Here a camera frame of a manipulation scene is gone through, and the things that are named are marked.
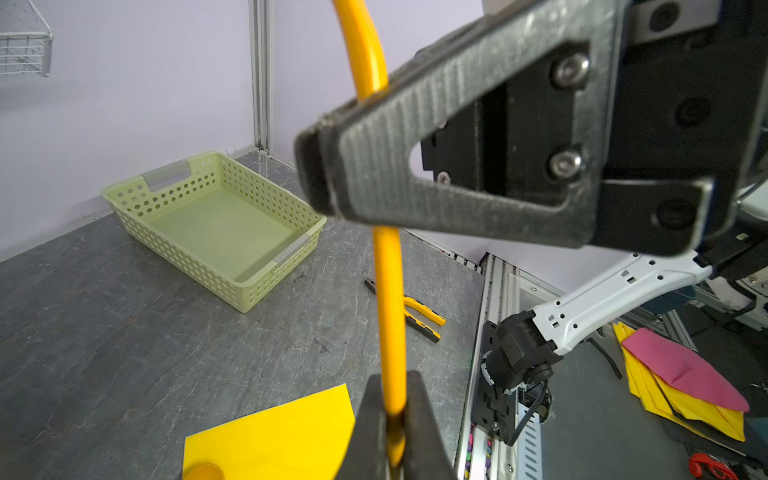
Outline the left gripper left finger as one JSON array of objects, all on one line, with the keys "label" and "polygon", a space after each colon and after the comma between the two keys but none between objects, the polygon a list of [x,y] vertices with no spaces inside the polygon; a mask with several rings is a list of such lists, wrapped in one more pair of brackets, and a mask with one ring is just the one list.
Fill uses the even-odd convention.
[{"label": "left gripper left finger", "polygon": [[387,415],[380,374],[369,377],[336,480],[387,478]]}]

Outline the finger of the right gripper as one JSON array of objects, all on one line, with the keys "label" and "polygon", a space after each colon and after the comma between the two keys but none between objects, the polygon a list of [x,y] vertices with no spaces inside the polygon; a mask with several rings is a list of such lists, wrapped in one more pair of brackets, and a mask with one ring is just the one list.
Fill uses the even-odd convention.
[{"label": "finger of the right gripper", "polygon": [[691,249],[712,183],[611,170],[626,1],[515,1],[296,138],[318,212],[579,248]]}]

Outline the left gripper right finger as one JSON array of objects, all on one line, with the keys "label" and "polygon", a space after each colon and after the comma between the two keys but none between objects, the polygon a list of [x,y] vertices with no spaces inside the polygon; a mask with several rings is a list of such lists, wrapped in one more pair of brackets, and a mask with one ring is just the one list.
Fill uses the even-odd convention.
[{"label": "left gripper right finger", "polygon": [[405,479],[455,479],[422,375],[407,372]]}]

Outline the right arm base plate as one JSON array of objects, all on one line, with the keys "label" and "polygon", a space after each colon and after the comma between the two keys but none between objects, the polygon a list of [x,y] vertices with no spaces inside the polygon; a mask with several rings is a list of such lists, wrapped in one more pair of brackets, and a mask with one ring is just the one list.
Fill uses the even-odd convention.
[{"label": "right arm base plate", "polygon": [[514,445],[522,430],[516,419],[518,386],[547,385],[552,365],[559,360],[529,314],[515,314],[499,324],[485,323],[471,422],[504,444]]}]

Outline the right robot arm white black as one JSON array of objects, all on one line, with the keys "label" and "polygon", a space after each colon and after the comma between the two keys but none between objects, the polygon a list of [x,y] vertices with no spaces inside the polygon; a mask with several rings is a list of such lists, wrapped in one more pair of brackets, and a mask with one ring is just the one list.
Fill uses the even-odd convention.
[{"label": "right robot arm white black", "polygon": [[389,72],[361,1],[334,5],[357,91],[295,141],[319,213],[374,231],[385,387],[404,384],[401,228],[623,250],[504,320],[496,387],[715,269],[699,246],[767,175],[763,1],[508,1]]}]

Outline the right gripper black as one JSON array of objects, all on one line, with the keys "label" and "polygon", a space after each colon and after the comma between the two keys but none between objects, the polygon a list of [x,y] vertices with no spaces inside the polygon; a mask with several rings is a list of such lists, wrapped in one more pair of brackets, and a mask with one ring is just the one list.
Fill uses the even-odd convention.
[{"label": "right gripper black", "polygon": [[[617,75],[591,243],[675,254],[738,217],[740,187],[767,174],[767,5],[643,1]],[[589,47],[565,43],[423,140],[439,181],[554,204],[584,177],[573,134]]]}]

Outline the orange plastic fork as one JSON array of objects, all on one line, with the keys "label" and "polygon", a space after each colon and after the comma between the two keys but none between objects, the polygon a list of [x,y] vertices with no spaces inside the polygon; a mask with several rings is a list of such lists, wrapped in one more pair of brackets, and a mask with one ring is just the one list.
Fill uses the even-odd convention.
[{"label": "orange plastic fork", "polygon": [[[388,85],[383,50],[363,1],[333,2],[346,44],[357,100],[363,102]],[[378,302],[383,406],[387,415],[387,457],[390,477],[401,477],[406,447],[404,412],[407,404],[407,369],[404,286],[399,230],[376,226],[373,257]]]}]

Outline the orange plastic spoon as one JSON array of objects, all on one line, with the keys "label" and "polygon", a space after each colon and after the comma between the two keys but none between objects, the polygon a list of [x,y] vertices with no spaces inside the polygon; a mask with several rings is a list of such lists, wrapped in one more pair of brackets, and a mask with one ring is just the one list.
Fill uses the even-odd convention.
[{"label": "orange plastic spoon", "polygon": [[184,476],[183,480],[224,480],[223,470],[213,464],[204,463],[192,467]]}]

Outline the yellow paper napkin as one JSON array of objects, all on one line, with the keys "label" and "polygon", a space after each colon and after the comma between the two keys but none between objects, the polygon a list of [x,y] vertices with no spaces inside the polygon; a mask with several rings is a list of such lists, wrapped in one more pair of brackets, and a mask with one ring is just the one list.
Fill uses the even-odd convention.
[{"label": "yellow paper napkin", "polygon": [[213,463],[225,479],[333,479],[354,425],[341,384],[187,437],[183,476]]}]

